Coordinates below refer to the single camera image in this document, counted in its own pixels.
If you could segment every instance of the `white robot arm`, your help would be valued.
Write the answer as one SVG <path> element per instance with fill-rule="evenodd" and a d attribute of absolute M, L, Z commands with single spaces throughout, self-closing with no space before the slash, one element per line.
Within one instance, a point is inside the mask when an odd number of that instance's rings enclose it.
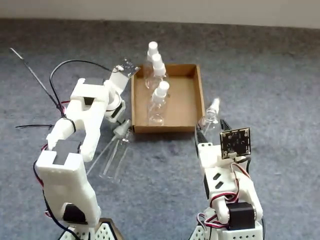
<path fill-rule="evenodd" d="M 196 131 L 209 207 L 198 214 L 190 240 L 263 240 L 263 226 L 258 222 L 263 210 L 253 181 L 239 164 L 250 154 L 250 129 L 222 132 L 221 145 L 206 142 Z"/>
<path fill-rule="evenodd" d="M 101 217 L 95 191 L 88 182 L 84 162 L 93 159 L 104 118 L 115 123 L 125 110 L 121 93 L 129 78 L 138 71 L 125 59 L 110 79 L 80 78 L 65 109 L 47 136 L 47 149 L 36 161 L 43 182 L 43 193 L 51 214 L 82 233 L 81 239 L 95 239 L 95 228 Z M 67 138 L 85 130 L 83 143 Z"/>

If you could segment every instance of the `bottle neck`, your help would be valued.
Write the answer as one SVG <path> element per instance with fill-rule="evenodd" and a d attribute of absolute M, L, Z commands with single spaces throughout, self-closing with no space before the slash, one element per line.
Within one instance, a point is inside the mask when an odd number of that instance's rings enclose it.
<path fill-rule="evenodd" d="M 211 122 L 211 123 L 214 123 L 214 124 L 217 124 L 219 123 L 218 121 L 218 114 L 215 110 L 213 109 L 207 109 L 205 111 L 205 115 L 204 115 L 204 119 L 207 121 L 207 122 Z"/>

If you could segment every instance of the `clear plastic bottle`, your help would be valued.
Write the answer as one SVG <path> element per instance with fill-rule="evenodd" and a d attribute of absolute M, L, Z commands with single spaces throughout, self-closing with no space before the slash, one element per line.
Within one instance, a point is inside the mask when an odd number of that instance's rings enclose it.
<path fill-rule="evenodd" d="M 220 145 L 220 132 L 222 131 L 219 120 L 220 99 L 215 98 L 209 108 L 205 110 L 204 117 L 199 121 L 199 126 L 206 140 L 213 145 Z"/>
<path fill-rule="evenodd" d="M 148 52 L 146 53 L 146 60 L 143 64 L 143 78 L 145 81 L 145 86 L 148 89 L 150 88 L 150 78 L 152 78 L 154 75 L 152 56 L 158 53 L 158 43 L 156 43 L 155 41 L 149 42 Z"/>
<path fill-rule="evenodd" d="M 169 80 L 166 66 L 159 53 L 152 55 L 153 76 L 149 79 L 149 89 L 153 93 L 161 81 Z"/>
<path fill-rule="evenodd" d="M 166 96 L 170 85 L 167 81 L 161 81 L 154 90 L 147 106 L 148 125 L 163 126 L 165 124 L 164 113 L 166 111 Z"/>

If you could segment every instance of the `cardboard tray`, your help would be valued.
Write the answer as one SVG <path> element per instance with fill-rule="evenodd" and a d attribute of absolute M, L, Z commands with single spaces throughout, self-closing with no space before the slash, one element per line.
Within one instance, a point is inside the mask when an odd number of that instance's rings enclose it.
<path fill-rule="evenodd" d="M 204 116 L 200 67 L 195 64 L 166 64 L 170 88 L 163 126 L 149 126 L 147 105 L 151 92 L 145 86 L 143 68 L 131 82 L 132 127 L 135 133 L 193 132 Z"/>

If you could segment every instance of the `wire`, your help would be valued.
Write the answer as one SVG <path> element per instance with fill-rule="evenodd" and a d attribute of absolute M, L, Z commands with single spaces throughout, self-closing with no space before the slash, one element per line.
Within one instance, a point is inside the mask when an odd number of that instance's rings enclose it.
<path fill-rule="evenodd" d="M 196 215 L 196 221 L 201 225 L 201 227 L 203 228 L 204 231 L 207 231 L 206 225 L 204 224 L 204 222 L 202 222 L 202 221 L 200 220 L 200 217 L 202 217 L 202 218 L 205 219 L 205 218 L 206 218 L 206 215 L 205 215 L 204 213 L 202 213 L 202 212 L 198 213 L 198 214 Z"/>
<path fill-rule="evenodd" d="M 206 215 L 203 212 L 198 213 L 196 216 L 197 222 L 203 227 L 203 229 L 205 231 L 207 231 L 206 227 L 215 228 L 215 229 L 222 229 L 222 228 L 225 228 L 228 226 L 228 224 L 223 224 L 219 221 L 213 221 L 214 219 L 218 220 L 217 214 L 213 215 L 212 217 L 210 217 L 208 219 L 206 219 Z"/>
<path fill-rule="evenodd" d="M 265 240 L 265 236 L 266 236 L 266 223 L 265 223 L 265 217 L 264 217 L 264 216 L 262 216 L 261 222 L 262 222 L 262 239 Z"/>
<path fill-rule="evenodd" d="M 38 159 L 34 161 L 33 163 L 33 173 L 35 175 L 35 178 L 38 180 L 38 182 L 41 184 L 42 187 L 44 187 L 44 182 L 42 181 L 42 179 L 39 177 L 37 171 L 36 171 L 36 163 L 37 163 Z"/>
<path fill-rule="evenodd" d="M 37 127 L 48 127 L 49 130 L 54 126 L 54 124 L 28 124 L 28 125 L 19 125 L 15 126 L 16 129 L 23 129 L 23 128 L 37 128 Z"/>
<path fill-rule="evenodd" d="M 249 173 L 246 170 L 244 170 L 242 166 L 240 166 L 238 163 L 233 162 L 230 164 L 231 170 L 235 172 L 235 170 L 233 169 L 233 166 L 236 166 L 244 175 L 246 175 L 249 179 L 251 179 Z"/>
<path fill-rule="evenodd" d="M 249 165 L 251 163 L 251 157 L 247 157 L 248 161 L 246 163 L 245 171 L 249 174 Z"/>
<path fill-rule="evenodd" d="M 53 83 L 53 77 L 54 77 L 56 71 L 57 71 L 60 67 L 62 67 L 62 66 L 65 65 L 65 64 L 75 63 L 75 62 L 77 62 L 77 63 L 87 63 L 87 64 L 96 65 L 96 66 L 98 66 L 98 67 L 100 67 L 100 68 L 102 68 L 102 69 L 104 69 L 104 70 L 106 70 L 106 71 L 109 71 L 109 72 L 111 72 L 111 73 L 117 73 L 117 72 L 118 72 L 118 71 L 112 71 L 111 69 L 109 69 L 109 68 L 107 68 L 107 67 L 105 67 L 105 66 L 103 66 L 103 65 L 101 65 L 101 64 L 99 64 L 99 63 L 96 63 L 96 62 L 93 62 L 93 61 L 88 61 L 88 60 L 69 59 L 69 60 L 66 60 L 66 61 L 63 61 L 63 62 L 59 63 L 59 64 L 53 69 L 53 71 L 51 72 L 50 77 L 49 77 L 49 82 L 50 82 L 50 85 L 51 85 L 53 94 L 54 94 L 54 96 L 55 96 L 55 98 L 56 98 L 56 101 L 57 101 L 57 104 L 58 104 L 58 109 L 60 110 L 62 117 L 64 117 L 65 115 L 64 115 L 64 113 L 63 113 L 63 107 L 62 107 L 62 104 L 61 104 L 61 102 L 60 102 L 60 98 L 59 98 L 58 92 L 57 92 L 57 90 L 56 90 L 56 88 L 55 88 L 55 86 L 54 86 L 54 83 Z"/>
<path fill-rule="evenodd" d="M 45 91 L 45 93 L 49 96 L 49 98 L 51 99 L 51 101 L 54 103 L 54 105 L 56 106 L 57 109 L 59 108 L 58 103 L 55 101 L 54 97 L 48 92 L 47 88 L 45 87 L 45 85 L 42 83 L 42 81 L 38 78 L 38 76 L 36 75 L 36 73 L 31 69 L 31 67 L 28 65 L 28 63 L 25 61 L 25 59 L 19 54 L 17 53 L 16 50 L 14 50 L 12 47 L 10 47 L 10 50 L 18 56 L 18 58 L 23 62 L 23 64 L 26 66 L 26 68 L 29 70 L 29 72 L 32 74 L 32 76 L 34 77 L 34 79 L 40 84 L 40 86 L 42 87 L 42 89 Z"/>
<path fill-rule="evenodd" d="M 72 230 L 70 230 L 69 228 L 63 226 L 60 222 L 58 222 L 58 220 L 56 219 L 56 217 L 54 216 L 53 212 L 51 211 L 51 208 L 49 207 L 49 204 L 47 202 L 47 199 L 46 199 L 46 196 L 45 196 L 45 192 L 42 191 L 43 193 L 43 198 L 44 198 L 44 203 L 45 203 L 45 206 L 46 206 L 46 209 L 47 211 L 49 212 L 50 214 L 50 217 L 52 218 L 52 220 L 54 221 L 54 223 L 60 227 L 62 230 L 70 233 L 76 240 L 81 240 Z"/>

